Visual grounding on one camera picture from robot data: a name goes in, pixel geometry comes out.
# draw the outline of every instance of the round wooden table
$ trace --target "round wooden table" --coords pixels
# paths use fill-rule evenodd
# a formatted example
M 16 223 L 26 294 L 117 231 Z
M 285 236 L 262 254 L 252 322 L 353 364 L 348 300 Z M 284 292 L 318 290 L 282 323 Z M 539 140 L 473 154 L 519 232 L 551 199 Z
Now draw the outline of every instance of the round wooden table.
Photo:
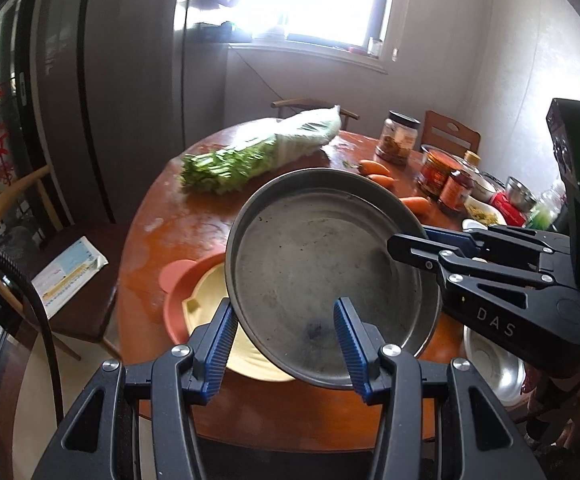
M 261 119 L 222 130 L 192 146 L 201 153 L 269 132 L 276 119 Z M 196 260 L 225 246 L 230 226 L 245 201 L 263 184 L 299 168 L 349 165 L 374 158 L 377 140 L 341 132 L 310 156 L 250 181 L 241 192 L 222 196 L 182 192 L 177 181 L 180 159 L 174 158 L 154 181 L 132 221 L 119 270 L 117 316 L 124 362 L 153 360 L 172 346 L 163 324 L 164 293 L 159 272 L 174 260 Z M 412 171 L 395 167 L 397 196 L 420 194 Z M 433 206 L 423 224 L 459 229 Z M 447 363 L 459 354 L 463 326 L 442 314 L 421 356 Z M 150 415 L 147 402 L 140 407 Z M 380 407 L 368 407 L 352 391 L 326 390 L 301 381 L 266 383 L 225 371 L 221 390 L 208 406 L 195 406 L 199 435 L 238 446 L 287 451 L 341 451 L 374 447 Z M 433 436 L 432 402 L 423 403 L 423 437 Z

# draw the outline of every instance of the metal bolt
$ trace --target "metal bolt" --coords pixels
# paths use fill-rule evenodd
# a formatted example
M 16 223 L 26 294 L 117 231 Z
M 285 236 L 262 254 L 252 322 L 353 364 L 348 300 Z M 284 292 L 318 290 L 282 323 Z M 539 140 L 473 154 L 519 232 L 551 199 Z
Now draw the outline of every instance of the metal bolt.
M 185 357 L 190 353 L 190 347 L 188 345 L 177 345 L 172 347 L 170 350 L 174 357 Z
M 467 372 L 470 369 L 470 361 L 464 359 L 463 357 L 457 357 L 452 361 L 452 366 L 454 366 L 460 372 Z
M 101 365 L 104 372 L 113 372 L 119 367 L 119 362 L 116 359 L 107 359 Z
M 387 345 L 383 345 L 381 351 L 388 357 L 396 357 L 397 355 L 401 354 L 401 347 L 390 343 Z

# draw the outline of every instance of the blue ribbed rubber pad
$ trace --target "blue ribbed rubber pad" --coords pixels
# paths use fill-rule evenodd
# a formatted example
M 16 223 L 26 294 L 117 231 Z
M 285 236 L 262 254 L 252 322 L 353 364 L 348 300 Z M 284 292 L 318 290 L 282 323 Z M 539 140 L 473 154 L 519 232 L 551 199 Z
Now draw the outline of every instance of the blue ribbed rubber pad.
M 339 346 L 343 352 L 345 366 L 350 374 L 355 392 L 366 401 L 371 395 L 368 377 L 368 362 L 361 352 L 361 345 L 352 330 L 352 324 L 340 300 L 334 304 L 334 328 L 339 339 Z
M 201 389 L 201 397 L 205 399 L 205 402 L 209 402 L 221 387 L 221 381 L 225 373 L 225 365 L 228 362 L 238 326 L 239 321 L 237 320 L 236 314 L 234 314 L 234 309 L 230 305 L 221 321 L 212 346 L 208 351 L 207 358 L 205 359 L 205 380 Z

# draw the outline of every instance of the orange carrot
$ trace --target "orange carrot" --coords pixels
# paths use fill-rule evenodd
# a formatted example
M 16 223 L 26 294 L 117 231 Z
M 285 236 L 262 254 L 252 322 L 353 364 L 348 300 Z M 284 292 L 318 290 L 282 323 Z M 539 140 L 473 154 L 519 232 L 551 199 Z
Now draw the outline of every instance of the orange carrot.
M 363 176 L 369 175 L 385 175 L 390 176 L 390 170 L 384 165 L 375 162 L 374 160 L 360 160 L 356 167 Z
M 401 202 L 416 216 L 425 216 L 430 211 L 432 204 L 430 200 L 422 196 L 408 196 L 402 198 Z
M 394 179 L 390 176 L 372 174 L 368 175 L 367 177 L 373 182 L 379 184 L 379 186 L 383 186 L 386 189 L 390 189 L 390 187 L 392 187 L 392 184 L 394 184 Z

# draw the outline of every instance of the green leafy vegetable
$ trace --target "green leafy vegetable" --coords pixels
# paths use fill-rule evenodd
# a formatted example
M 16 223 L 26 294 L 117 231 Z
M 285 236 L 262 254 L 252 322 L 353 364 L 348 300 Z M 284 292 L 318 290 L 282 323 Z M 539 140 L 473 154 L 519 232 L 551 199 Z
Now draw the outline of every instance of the green leafy vegetable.
M 179 180 L 183 188 L 218 194 L 242 189 L 252 177 L 275 167 L 275 136 L 252 139 L 238 147 L 202 155 L 183 155 Z

